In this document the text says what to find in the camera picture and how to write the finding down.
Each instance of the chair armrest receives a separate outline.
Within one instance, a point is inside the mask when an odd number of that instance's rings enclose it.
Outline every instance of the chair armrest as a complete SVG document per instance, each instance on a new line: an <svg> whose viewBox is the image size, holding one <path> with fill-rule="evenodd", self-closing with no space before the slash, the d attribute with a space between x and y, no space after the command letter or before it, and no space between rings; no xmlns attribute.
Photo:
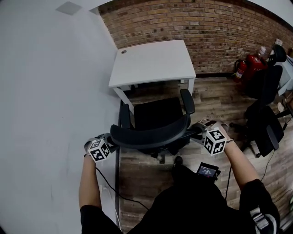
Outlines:
<svg viewBox="0 0 293 234"><path fill-rule="evenodd" d="M126 128L126 129L132 128L128 104L123 104L121 106L120 112L119 112L119 117L120 117L120 123L121 123L122 128Z"/></svg>
<svg viewBox="0 0 293 234"><path fill-rule="evenodd" d="M195 112L193 98L188 89L180 90L181 98L184 104L186 114L193 114Z"/></svg>
<svg viewBox="0 0 293 234"><path fill-rule="evenodd" d="M268 134L268 136L270 138L270 141L271 141L271 143L273 145L274 150L277 150L279 148L279 143L278 143L278 140L277 140L277 138L276 138L276 136L275 136L275 134L273 132L273 129L271 128L270 125L268 125L266 127L266 132L267 132L267 134Z"/></svg>

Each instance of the small display screen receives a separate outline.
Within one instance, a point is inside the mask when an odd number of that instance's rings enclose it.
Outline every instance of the small display screen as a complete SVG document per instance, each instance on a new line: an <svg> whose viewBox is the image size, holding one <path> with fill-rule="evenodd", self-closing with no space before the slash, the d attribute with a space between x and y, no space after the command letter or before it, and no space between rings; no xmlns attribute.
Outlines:
<svg viewBox="0 0 293 234"><path fill-rule="evenodd" d="M198 171L198 174L201 174L201 175L204 175L204 176L207 176L207 177L213 177L216 173L216 170L213 170L211 168L207 168L207 167L204 167L204 166L201 166L199 171Z"/></svg>

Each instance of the black shirt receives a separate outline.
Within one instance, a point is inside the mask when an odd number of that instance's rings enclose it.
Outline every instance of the black shirt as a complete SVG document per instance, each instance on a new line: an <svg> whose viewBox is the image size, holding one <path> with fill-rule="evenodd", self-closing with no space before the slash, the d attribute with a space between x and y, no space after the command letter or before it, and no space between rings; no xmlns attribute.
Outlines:
<svg viewBox="0 0 293 234"><path fill-rule="evenodd" d="M129 234L154 233L255 233L250 211L260 207L271 214L279 227L280 217L270 194L260 180L247 183L240 196L239 210L227 206L210 179L193 176L159 194L141 222ZM81 208L83 234L121 234L98 207Z"/></svg>

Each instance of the brick wall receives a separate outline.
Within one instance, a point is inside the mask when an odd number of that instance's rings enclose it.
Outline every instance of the brick wall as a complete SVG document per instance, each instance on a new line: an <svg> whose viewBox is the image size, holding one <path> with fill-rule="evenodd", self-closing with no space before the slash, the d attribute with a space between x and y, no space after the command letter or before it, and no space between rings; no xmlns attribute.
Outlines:
<svg viewBox="0 0 293 234"><path fill-rule="evenodd" d="M291 26L246 0L114 0L98 9L117 48L184 39L196 73L232 72L276 38L293 46Z"/></svg>

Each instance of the black and white cube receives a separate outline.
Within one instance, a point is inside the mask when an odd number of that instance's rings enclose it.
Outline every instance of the black and white cube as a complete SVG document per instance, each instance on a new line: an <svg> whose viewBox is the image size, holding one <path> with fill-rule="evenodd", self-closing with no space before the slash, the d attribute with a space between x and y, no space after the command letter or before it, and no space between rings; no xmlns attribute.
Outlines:
<svg viewBox="0 0 293 234"><path fill-rule="evenodd" d="M103 139L92 141L91 147L88 149L88 153L95 162L106 160L110 154L110 150L107 147Z"/></svg>
<svg viewBox="0 0 293 234"><path fill-rule="evenodd" d="M204 147L210 155L222 153L225 149L226 137L219 129L206 132Z"/></svg>

